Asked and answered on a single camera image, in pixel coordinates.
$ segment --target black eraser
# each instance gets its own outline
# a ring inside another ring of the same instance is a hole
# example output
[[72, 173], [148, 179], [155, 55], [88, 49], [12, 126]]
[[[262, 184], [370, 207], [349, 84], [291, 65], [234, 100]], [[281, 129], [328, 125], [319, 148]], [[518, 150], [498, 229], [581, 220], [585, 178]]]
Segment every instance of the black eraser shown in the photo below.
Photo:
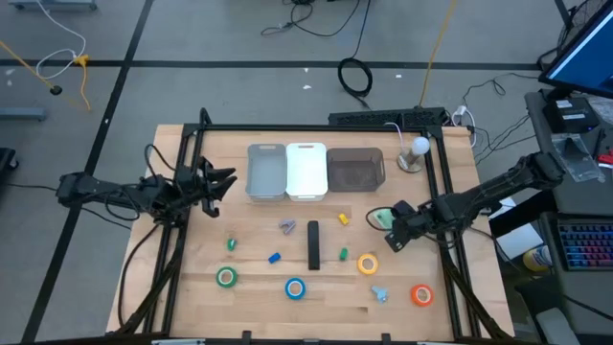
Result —
[[319, 223], [311, 220], [307, 228], [308, 269], [319, 270]]

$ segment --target blue block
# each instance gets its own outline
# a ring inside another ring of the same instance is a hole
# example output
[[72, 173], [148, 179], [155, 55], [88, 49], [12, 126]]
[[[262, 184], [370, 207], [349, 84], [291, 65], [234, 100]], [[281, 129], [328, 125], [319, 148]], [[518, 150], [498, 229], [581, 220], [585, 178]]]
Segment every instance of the blue block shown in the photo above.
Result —
[[270, 256], [270, 258], [268, 258], [268, 262], [271, 264], [274, 264], [276, 261], [281, 259], [281, 254], [279, 253], [275, 253], [273, 255]]

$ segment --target clear brown plastic bin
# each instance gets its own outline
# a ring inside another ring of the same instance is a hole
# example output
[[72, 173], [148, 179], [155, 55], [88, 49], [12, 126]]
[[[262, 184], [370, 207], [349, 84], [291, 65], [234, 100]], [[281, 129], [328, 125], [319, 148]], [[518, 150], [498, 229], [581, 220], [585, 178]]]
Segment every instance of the clear brown plastic bin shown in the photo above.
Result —
[[327, 160], [331, 192], [374, 192], [385, 182], [380, 149], [329, 149]]

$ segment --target white paper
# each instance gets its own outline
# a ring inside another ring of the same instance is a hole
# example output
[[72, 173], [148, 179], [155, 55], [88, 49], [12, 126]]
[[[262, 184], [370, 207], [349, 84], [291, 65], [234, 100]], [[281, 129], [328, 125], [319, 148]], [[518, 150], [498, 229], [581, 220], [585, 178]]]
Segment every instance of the white paper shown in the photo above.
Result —
[[[502, 207], [500, 210], [489, 216], [490, 219], [494, 219], [498, 215], [504, 214], [515, 206], [515, 203], [510, 197], [500, 201], [500, 203], [502, 204]], [[540, 238], [540, 236], [538, 236], [534, 228], [529, 223], [524, 224], [508, 234], [499, 237], [497, 240], [502, 250], [511, 260], [543, 243], [543, 240]]]

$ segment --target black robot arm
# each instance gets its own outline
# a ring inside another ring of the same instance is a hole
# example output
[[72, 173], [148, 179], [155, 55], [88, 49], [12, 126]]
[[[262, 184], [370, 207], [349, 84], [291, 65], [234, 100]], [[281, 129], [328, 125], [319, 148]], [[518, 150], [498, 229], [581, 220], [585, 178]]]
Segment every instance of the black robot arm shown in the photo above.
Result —
[[418, 206], [402, 200], [392, 209], [396, 218], [385, 241], [398, 252], [410, 240], [425, 234], [462, 231], [486, 207], [499, 206], [505, 197], [527, 188], [549, 190], [562, 182], [564, 170], [550, 153], [521, 157], [507, 172], [462, 193], [441, 195]]
[[234, 171], [234, 168], [214, 169], [206, 158], [200, 157], [195, 169], [177, 167], [173, 180], [157, 174], [141, 178], [138, 183], [121, 185], [101, 181], [85, 172], [73, 172], [59, 179], [56, 196], [67, 207], [76, 202], [102, 202], [148, 213], [157, 223], [173, 225], [188, 207], [198, 202], [204, 213], [218, 217], [219, 209], [214, 202], [222, 200], [237, 180], [232, 176]]

